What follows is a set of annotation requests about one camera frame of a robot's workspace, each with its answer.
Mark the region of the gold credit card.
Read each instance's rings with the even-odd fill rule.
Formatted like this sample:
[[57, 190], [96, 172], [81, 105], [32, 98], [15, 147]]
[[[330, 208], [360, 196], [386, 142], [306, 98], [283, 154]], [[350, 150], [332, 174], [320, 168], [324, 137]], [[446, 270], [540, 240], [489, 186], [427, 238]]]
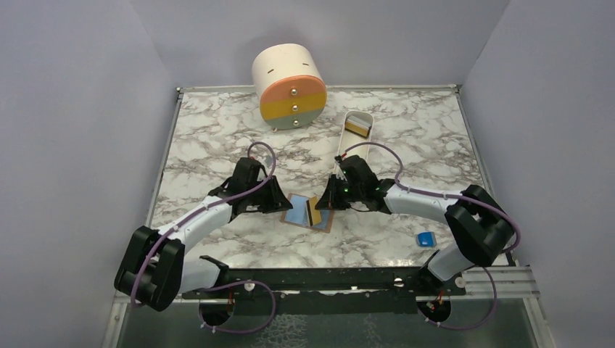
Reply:
[[318, 201], [319, 198], [317, 196], [312, 196], [305, 202], [307, 224], [310, 227], [314, 227], [322, 222], [321, 211], [316, 207]]

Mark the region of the brown leather card holder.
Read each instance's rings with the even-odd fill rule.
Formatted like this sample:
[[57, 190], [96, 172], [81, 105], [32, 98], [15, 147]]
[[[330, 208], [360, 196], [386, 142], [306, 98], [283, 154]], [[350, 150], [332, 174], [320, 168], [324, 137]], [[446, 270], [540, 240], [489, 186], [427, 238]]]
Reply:
[[283, 212], [281, 222], [295, 225], [301, 228], [310, 229], [317, 232], [329, 233], [331, 231], [334, 212], [332, 210], [320, 210], [322, 222], [314, 227], [307, 224], [305, 202], [310, 197], [299, 194], [290, 194], [288, 200], [292, 203], [293, 208]]

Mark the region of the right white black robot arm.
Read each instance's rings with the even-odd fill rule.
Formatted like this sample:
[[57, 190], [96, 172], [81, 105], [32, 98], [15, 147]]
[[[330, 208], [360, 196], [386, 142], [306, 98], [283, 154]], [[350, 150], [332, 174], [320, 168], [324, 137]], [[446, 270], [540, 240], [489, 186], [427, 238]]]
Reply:
[[317, 210], [347, 210], [354, 203], [369, 212], [414, 215], [448, 225], [454, 242], [435, 252], [420, 268], [418, 284], [429, 295], [469, 268], [488, 268], [514, 235], [512, 223], [480, 186], [460, 192], [402, 188], [394, 178], [379, 179], [358, 155], [336, 158], [339, 171], [329, 176]]

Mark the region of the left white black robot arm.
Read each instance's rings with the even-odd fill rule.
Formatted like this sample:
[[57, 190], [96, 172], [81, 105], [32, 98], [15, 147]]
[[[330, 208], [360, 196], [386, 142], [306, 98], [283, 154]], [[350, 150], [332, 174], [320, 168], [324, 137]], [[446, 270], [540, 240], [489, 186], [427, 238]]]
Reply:
[[232, 176], [212, 189], [194, 209], [159, 228], [137, 228], [128, 243], [114, 287], [132, 304], [163, 311], [184, 292], [202, 289], [209, 297], [227, 291], [228, 279], [213, 261], [186, 262], [185, 256], [213, 231], [241, 214], [285, 212], [292, 203], [274, 174], [251, 157], [236, 163]]

